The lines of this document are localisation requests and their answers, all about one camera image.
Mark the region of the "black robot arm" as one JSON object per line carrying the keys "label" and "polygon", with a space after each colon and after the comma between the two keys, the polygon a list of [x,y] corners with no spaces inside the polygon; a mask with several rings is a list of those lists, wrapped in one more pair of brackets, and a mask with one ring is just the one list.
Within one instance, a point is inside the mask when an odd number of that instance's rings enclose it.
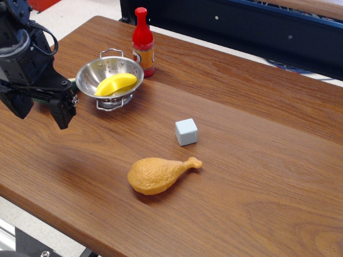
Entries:
{"label": "black robot arm", "polygon": [[45,103],[60,129],[76,115],[72,82],[54,69],[48,29],[30,19],[28,1],[1,1],[1,101],[24,119],[35,100]]}

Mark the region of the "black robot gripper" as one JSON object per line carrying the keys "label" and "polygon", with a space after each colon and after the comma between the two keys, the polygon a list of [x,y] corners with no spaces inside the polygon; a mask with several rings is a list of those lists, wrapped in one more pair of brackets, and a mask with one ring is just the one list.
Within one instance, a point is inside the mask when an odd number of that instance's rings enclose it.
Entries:
{"label": "black robot gripper", "polygon": [[48,46],[42,26],[1,27],[1,101],[17,117],[24,119],[34,100],[48,104],[61,130],[76,115],[77,95],[71,82],[53,67],[54,48]]}

